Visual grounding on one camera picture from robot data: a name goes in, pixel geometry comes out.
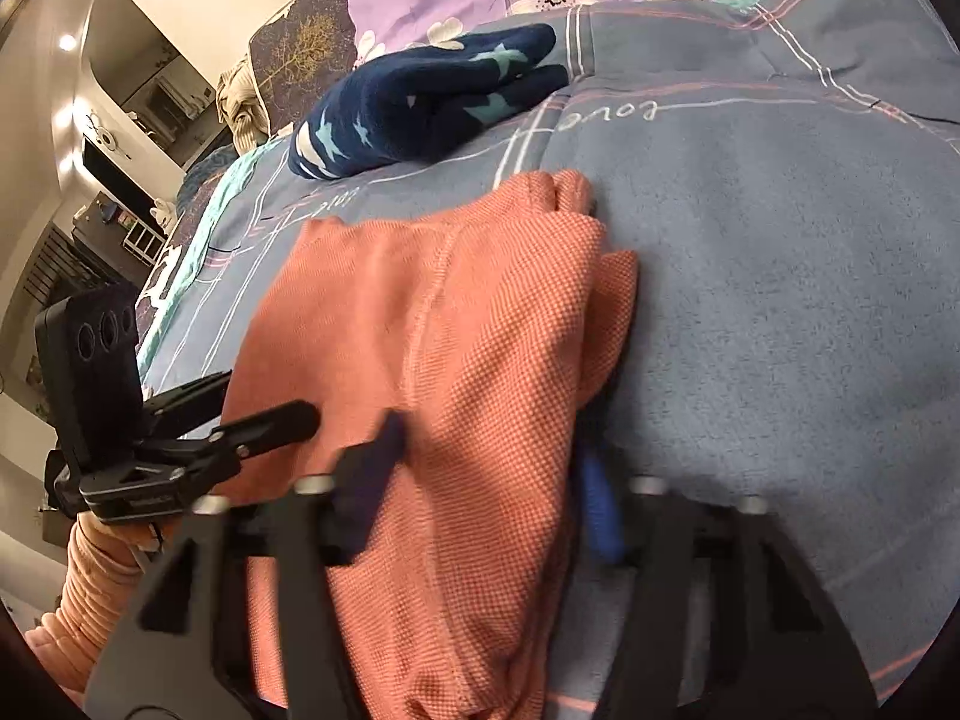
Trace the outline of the left forearm pink sleeve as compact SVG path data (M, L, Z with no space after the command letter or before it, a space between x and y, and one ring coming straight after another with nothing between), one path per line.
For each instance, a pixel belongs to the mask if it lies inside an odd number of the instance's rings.
M158 548L179 530L179 517L158 525L107 525L93 512L76 517L68 540L60 603L23 635L50 678L77 706L107 639L137 590L142 567L133 550Z

